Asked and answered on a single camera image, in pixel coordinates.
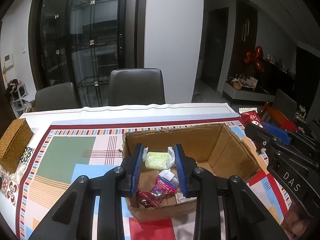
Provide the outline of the person's right hand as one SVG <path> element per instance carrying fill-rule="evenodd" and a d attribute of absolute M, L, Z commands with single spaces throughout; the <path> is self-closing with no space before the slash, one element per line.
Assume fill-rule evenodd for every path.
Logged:
<path fill-rule="evenodd" d="M 319 239 L 319 213 L 305 218 L 299 206 L 293 202 L 281 223 L 287 239 Z"/>

